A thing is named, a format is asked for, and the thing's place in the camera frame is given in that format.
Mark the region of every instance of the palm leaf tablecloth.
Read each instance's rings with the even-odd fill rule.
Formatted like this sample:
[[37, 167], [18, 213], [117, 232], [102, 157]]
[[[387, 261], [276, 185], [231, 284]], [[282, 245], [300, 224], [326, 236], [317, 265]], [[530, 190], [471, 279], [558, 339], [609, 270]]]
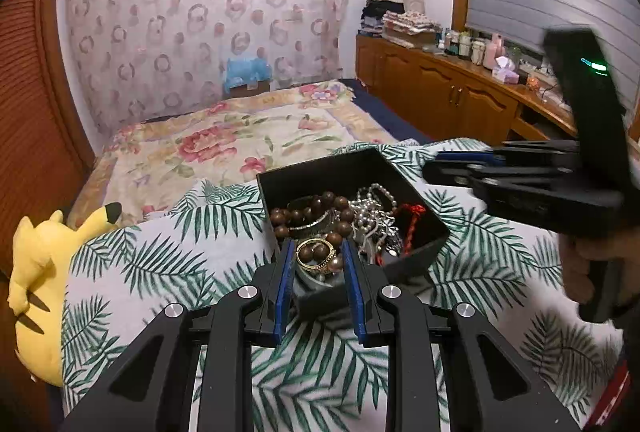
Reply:
[[[338, 152], [369, 146], [354, 144]], [[447, 224], [450, 238], [429, 271], [433, 286], [410, 288], [430, 304], [478, 307], [584, 424], [615, 364], [622, 335], [579, 320], [562, 293], [556, 237], [491, 217], [466, 189], [426, 184], [420, 166], [443, 149], [478, 149], [472, 140], [423, 147], [377, 145]], [[251, 281], [271, 260], [255, 181], [219, 188], [203, 180], [169, 216], [88, 242], [70, 269], [63, 315], [64, 402], [71, 409], [102, 370], [168, 303], [204, 307]], [[279, 348], [254, 348], [258, 432], [384, 430], [386, 349], [363, 349], [345, 313], [294, 320]], [[200, 367], [206, 351], [202, 351]], [[446, 389], [433, 346], [443, 430]], [[191, 428], [200, 402], [193, 389]]]

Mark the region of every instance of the black box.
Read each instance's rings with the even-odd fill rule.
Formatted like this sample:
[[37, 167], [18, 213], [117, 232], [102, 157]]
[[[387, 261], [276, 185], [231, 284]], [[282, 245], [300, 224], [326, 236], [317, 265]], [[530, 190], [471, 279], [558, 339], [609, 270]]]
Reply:
[[[286, 207], [293, 199], [321, 195], [325, 191], [343, 195], [349, 200], [355, 199], [359, 188], [369, 187], [372, 183], [385, 187], [395, 197], [398, 206], [403, 203], [424, 206], [426, 212], [416, 224], [413, 250], [402, 260], [383, 266], [389, 282], [401, 283], [409, 277], [423, 275], [449, 238], [447, 226], [402, 174], [374, 148], [278, 168], [258, 174], [257, 180], [267, 214], [273, 208]], [[411, 216], [405, 211], [396, 218], [403, 237], [410, 221]], [[300, 281], [299, 274], [296, 267], [294, 303], [303, 319], [330, 313], [347, 305], [343, 283], [312, 290]]]

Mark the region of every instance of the silver screw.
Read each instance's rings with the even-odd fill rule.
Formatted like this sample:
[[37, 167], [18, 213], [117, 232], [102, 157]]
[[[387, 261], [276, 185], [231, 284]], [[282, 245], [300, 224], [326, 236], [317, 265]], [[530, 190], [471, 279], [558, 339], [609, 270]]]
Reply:
[[169, 318], [179, 317], [183, 311], [184, 309], [181, 304], [169, 304], [164, 308], [164, 314]]
[[238, 290], [240, 298], [253, 298], [258, 294], [258, 288], [252, 285], [242, 286]]
[[387, 298], [398, 298], [402, 294], [402, 291], [398, 286], [389, 284], [382, 288], [382, 294]]
[[465, 318], [472, 317], [476, 314], [476, 308], [471, 304], [459, 304], [456, 307], [456, 311], [461, 317]]

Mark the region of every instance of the pikachu plush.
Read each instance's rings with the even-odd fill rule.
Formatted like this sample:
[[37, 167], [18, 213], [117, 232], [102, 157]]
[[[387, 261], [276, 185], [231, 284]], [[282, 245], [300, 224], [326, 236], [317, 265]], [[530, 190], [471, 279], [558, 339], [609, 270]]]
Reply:
[[62, 308], [72, 256], [88, 240], [116, 228], [122, 206], [110, 203], [94, 211], [76, 231], [62, 224], [62, 212], [33, 227], [23, 217], [14, 234], [14, 270], [9, 307], [15, 324], [16, 354], [44, 382], [62, 386]]

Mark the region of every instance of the person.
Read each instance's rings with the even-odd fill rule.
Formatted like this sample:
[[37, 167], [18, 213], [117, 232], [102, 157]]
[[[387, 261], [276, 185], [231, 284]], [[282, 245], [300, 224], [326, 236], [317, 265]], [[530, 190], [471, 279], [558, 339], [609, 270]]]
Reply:
[[623, 274], [613, 324], [623, 330], [623, 355], [630, 388], [603, 431], [640, 430], [640, 227], [619, 231], [602, 240], [559, 237], [562, 280], [566, 295], [579, 304], [591, 300], [590, 261], [623, 259]]

